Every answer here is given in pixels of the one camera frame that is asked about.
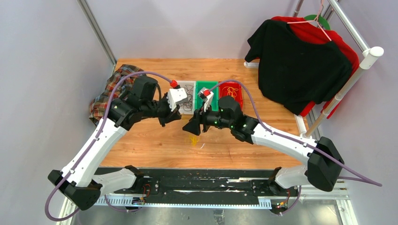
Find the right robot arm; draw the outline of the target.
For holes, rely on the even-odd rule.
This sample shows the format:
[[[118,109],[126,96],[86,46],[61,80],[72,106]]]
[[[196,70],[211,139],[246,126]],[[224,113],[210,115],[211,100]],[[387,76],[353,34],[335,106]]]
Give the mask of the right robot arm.
[[[193,117],[183,126],[183,131],[200,135],[211,126],[228,128],[241,142],[273,148],[302,163],[301,166],[274,170],[268,179],[268,189],[274,195],[281,195],[286,189],[300,185],[312,185],[330,192],[342,171],[344,161],[331,139],[307,139],[270,128],[258,119],[243,114],[239,103],[230,96],[219,100],[218,111],[211,108],[195,110]]]

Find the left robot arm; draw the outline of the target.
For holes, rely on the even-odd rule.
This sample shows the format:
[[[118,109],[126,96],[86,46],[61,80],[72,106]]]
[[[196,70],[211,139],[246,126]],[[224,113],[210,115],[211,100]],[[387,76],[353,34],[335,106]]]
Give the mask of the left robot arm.
[[[96,175],[97,168],[112,147],[143,119],[157,118],[164,127],[181,119],[179,106],[188,100],[176,81],[160,100],[154,95],[157,80],[146,75],[135,79],[131,90],[110,103],[97,128],[78,154],[62,170],[53,170],[48,179],[80,210],[92,207],[99,198],[117,190],[137,194],[143,190],[143,173],[128,165],[116,172]]]

